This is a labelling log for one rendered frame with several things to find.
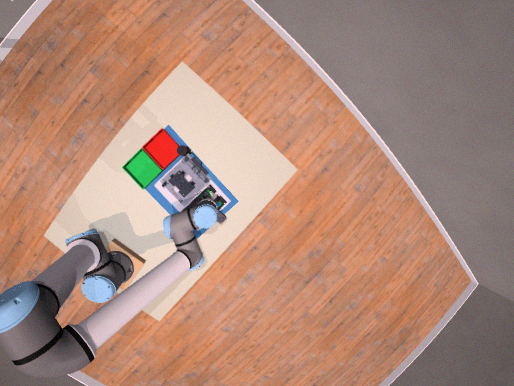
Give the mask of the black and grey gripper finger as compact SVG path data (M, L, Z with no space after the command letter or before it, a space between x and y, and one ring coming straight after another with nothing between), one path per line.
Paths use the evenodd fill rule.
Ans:
M215 195L212 191L210 191L210 194L211 194L211 198L212 198L213 200L215 200L215 201L218 203L218 202L219 202L219 200L220 200L219 195L218 195L218 194L217 194L217 195Z

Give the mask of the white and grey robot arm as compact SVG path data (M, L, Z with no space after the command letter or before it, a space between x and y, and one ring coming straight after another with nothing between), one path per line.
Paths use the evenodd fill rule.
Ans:
M95 359L103 343L181 275L203 264L193 231L226 219L209 198L165 217L164 232L177 251L113 299L134 273L131 258L120 251L107 253L96 229L66 239L63 256L32 281L0 294L1 347L20 365L14 366L30 376L51 378L81 370ZM55 317L82 277L81 290L88 300L111 300L79 324L62 329Z

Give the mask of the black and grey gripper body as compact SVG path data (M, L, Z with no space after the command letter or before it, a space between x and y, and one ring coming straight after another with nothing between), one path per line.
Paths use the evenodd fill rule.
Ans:
M207 191L206 191L206 192L207 192ZM207 193L208 193L208 192L207 192ZM195 203L198 205L198 204L199 204L199 202L200 202L201 200L203 200L203 199L206 199L206 198L212 199L212 198L209 196L210 194L208 193L208 194L209 194L209 195L208 195L207 193L204 193L204 194L203 194L203 195L202 195L198 200L196 200L196 202L195 202ZM208 196L207 196L207 195L208 195ZM213 199L212 199L212 200L213 200Z

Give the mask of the green bin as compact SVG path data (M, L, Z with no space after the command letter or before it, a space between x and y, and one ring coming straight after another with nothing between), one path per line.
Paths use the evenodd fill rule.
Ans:
M142 189L145 189L163 171L143 148L131 159L122 168Z

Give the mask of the red bin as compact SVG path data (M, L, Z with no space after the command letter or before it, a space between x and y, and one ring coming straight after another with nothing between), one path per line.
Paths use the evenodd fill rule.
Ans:
M148 155L157 164L159 162L159 167L164 170L179 156L177 153L178 146L165 129L162 128L142 148L147 153L149 152Z

